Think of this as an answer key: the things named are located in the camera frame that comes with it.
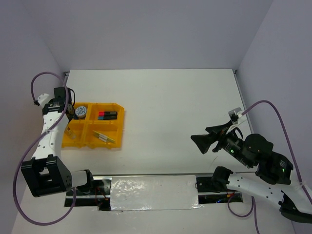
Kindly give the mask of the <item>blue round tin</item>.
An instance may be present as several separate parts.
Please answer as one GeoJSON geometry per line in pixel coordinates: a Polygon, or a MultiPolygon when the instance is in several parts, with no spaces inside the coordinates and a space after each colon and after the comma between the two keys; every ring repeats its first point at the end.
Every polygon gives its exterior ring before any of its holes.
{"type": "Polygon", "coordinates": [[[85,119],[87,108],[85,106],[78,106],[75,109],[75,119],[85,119]]]}

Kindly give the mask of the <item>pink black highlighter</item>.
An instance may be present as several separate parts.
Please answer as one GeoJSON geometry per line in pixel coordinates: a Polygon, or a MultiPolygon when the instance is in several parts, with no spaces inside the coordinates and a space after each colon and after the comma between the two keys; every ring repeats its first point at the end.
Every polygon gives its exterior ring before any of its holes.
{"type": "Polygon", "coordinates": [[[103,111],[99,112],[98,116],[117,116],[117,112],[103,111]]]}

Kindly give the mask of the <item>blue black highlighter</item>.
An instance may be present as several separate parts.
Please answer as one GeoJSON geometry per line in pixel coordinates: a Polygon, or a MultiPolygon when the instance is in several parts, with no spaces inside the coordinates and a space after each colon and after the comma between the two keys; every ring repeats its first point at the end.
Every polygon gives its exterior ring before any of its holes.
{"type": "Polygon", "coordinates": [[[117,116],[99,116],[98,120],[116,120],[117,116]]]}

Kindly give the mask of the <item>white pen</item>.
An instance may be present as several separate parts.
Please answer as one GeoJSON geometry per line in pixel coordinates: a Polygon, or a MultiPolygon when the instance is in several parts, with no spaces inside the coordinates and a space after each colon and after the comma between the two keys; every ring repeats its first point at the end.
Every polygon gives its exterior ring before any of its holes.
{"type": "Polygon", "coordinates": [[[103,141],[103,142],[108,142],[108,140],[105,139],[105,138],[103,138],[102,136],[99,136],[98,138],[99,138],[101,141],[103,141]]]}
{"type": "Polygon", "coordinates": [[[108,142],[110,142],[110,143],[115,143],[115,142],[116,142],[114,139],[112,139],[111,137],[108,137],[108,136],[105,135],[105,134],[102,134],[101,136],[102,136],[103,138],[107,139],[108,142]]]}

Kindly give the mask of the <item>small clear spray bottle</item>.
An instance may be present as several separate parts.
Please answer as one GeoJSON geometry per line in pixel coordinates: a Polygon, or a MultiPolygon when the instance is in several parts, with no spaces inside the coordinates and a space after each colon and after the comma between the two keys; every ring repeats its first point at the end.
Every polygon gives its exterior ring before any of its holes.
{"type": "Polygon", "coordinates": [[[76,138],[76,134],[70,129],[70,127],[67,126],[64,132],[70,139],[76,138]]]}

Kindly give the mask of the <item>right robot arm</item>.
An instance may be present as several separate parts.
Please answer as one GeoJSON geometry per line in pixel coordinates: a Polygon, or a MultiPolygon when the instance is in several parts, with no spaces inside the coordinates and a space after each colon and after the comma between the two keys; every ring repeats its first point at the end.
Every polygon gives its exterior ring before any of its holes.
{"type": "Polygon", "coordinates": [[[243,137],[241,130],[226,124],[207,127],[206,135],[192,135],[191,140],[202,154],[224,150],[249,169],[256,168],[255,175],[263,180],[257,183],[240,176],[224,166],[216,167],[211,185],[217,192],[237,190],[251,196],[257,196],[276,206],[287,219],[298,222],[312,222],[312,205],[307,198],[310,189],[298,185],[292,179],[293,164],[282,154],[273,151],[273,144],[260,134],[243,137]]]}

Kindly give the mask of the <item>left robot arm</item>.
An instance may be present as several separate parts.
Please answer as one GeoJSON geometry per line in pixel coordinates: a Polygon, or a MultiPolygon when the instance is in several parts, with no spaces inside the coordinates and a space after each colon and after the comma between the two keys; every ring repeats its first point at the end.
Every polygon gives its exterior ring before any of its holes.
{"type": "Polygon", "coordinates": [[[91,194],[96,187],[91,172],[71,172],[60,159],[63,135],[75,113],[71,89],[54,88],[54,98],[42,94],[38,102],[42,107],[44,137],[31,159],[21,165],[21,172],[32,195],[41,197],[69,192],[72,188],[86,195],[91,194]]]}

